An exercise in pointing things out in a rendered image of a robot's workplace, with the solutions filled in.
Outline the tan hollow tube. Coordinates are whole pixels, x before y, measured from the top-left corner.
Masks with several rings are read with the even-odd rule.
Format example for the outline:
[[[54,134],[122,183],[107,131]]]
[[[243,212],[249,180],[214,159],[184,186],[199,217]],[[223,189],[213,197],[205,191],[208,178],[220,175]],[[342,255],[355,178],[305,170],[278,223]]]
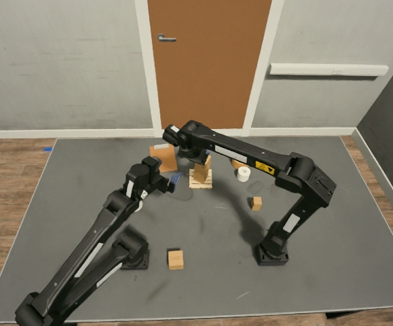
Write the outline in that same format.
[[[237,168],[238,170],[239,170],[239,168],[242,167],[242,166],[248,167],[248,165],[245,165],[245,164],[243,164],[243,163],[241,163],[241,162],[238,162],[238,161],[236,161],[236,160],[233,160],[233,159],[232,159],[231,163],[232,163],[233,167],[234,167],[234,168]]]

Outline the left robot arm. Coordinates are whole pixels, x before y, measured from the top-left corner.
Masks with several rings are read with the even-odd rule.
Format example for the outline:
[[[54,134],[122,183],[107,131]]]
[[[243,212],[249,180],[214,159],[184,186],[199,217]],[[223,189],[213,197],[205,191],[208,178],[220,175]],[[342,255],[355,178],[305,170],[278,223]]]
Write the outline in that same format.
[[[141,164],[131,166],[124,189],[108,195],[93,226],[45,289],[40,294],[29,293],[16,309],[19,326],[62,326],[117,269],[147,269],[149,243],[127,228],[112,243],[109,256],[74,286],[109,237],[150,194],[148,184],[152,192],[162,184],[163,177],[157,174],[161,164],[159,158],[147,156]]]

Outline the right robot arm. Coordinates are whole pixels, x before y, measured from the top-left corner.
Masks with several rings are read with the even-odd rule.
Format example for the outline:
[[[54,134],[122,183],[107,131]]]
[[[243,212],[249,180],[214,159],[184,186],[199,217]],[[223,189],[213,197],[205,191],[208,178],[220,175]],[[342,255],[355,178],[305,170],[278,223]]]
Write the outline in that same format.
[[[174,147],[179,146],[188,156],[196,149],[199,154],[202,149],[219,153],[273,176],[276,186],[303,195],[281,221],[271,224],[265,238],[263,236],[258,242],[259,257],[263,263],[289,261],[287,240],[318,209],[329,206],[337,187],[307,156],[295,152],[289,156],[274,153],[215,132],[194,120],[188,121],[182,128],[169,125],[162,138]]]

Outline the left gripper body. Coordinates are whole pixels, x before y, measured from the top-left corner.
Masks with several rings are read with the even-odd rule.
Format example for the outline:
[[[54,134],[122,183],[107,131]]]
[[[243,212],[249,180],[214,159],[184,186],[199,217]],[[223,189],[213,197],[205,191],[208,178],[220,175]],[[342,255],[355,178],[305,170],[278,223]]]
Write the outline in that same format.
[[[160,169],[158,169],[158,171],[157,171],[157,174],[159,174],[160,175]],[[163,176],[162,176],[163,177]],[[174,186],[175,186],[175,183],[173,183],[173,182],[169,182],[169,186],[167,185],[167,183],[169,182],[169,178],[165,178],[165,177],[163,177],[163,179],[162,179],[162,184],[157,188],[159,191],[161,191],[162,193],[166,193],[166,192],[170,192],[171,194],[174,192]],[[152,191],[151,191],[151,187],[150,187],[150,185],[148,184],[148,187],[149,187],[149,190],[150,190],[150,193],[152,193]]]

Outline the small square wooden pallet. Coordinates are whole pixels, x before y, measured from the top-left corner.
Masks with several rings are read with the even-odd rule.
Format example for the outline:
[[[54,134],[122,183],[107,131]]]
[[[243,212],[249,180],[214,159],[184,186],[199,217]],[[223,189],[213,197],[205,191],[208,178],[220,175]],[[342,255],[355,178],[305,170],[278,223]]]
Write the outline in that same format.
[[[191,189],[212,189],[212,170],[209,169],[208,177],[204,184],[193,180],[194,169],[189,169],[189,188]],[[199,183],[199,184],[192,184]]]

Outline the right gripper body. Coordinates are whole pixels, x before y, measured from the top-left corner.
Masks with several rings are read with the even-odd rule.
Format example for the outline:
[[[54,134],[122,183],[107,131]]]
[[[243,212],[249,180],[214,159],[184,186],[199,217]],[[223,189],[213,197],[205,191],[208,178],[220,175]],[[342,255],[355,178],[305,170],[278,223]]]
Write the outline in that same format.
[[[205,166],[205,163],[206,163],[206,161],[207,161],[207,159],[208,159],[208,155],[205,154],[206,151],[207,151],[207,149],[202,149],[202,150],[201,150],[201,153],[199,154],[198,151],[197,151],[197,149],[196,149],[196,151],[195,151],[194,154],[188,156],[188,155],[184,154],[184,153],[181,151],[181,149],[179,148],[179,154],[178,154],[178,156],[179,156],[179,157],[182,157],[182,158],[186,158],[186,159],[188,159],[190,162],[194,162],[194,163],[196,163],[196,164],[200,164],[200,165],[202,165],[202,166]]]

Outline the tan flat board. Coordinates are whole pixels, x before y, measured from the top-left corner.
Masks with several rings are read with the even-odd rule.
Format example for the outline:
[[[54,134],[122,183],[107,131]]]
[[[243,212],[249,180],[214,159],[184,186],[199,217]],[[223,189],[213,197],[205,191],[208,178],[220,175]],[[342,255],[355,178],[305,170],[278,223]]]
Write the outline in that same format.
[[[173,145],[162,144],[154,145],[149,148],[151,157],[155,156],[162,161],[162,164],[159,167],[161,173],[178,170]]]

